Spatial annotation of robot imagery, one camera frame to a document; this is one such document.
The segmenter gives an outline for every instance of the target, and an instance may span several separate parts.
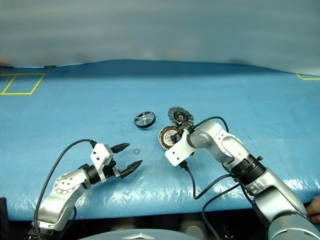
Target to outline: metal disc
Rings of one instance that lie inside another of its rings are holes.
[[[188,128],[194,124],[194,116],[181,106],[171,107],[168,116],[170,121],[179,127]]]
[[[161,146],[165,150],[168,150],[175,144],[175,142],[171,140],[171,137],[179,131],[179,128],[177,128],[176,126],[165,126],[161,129],[161,131],[159,132],[158,139]]]
[[[146,129],[152,126],[156,121],[156,115],[152,111],[144,111],[139,113],[133,120],[139,129]]]

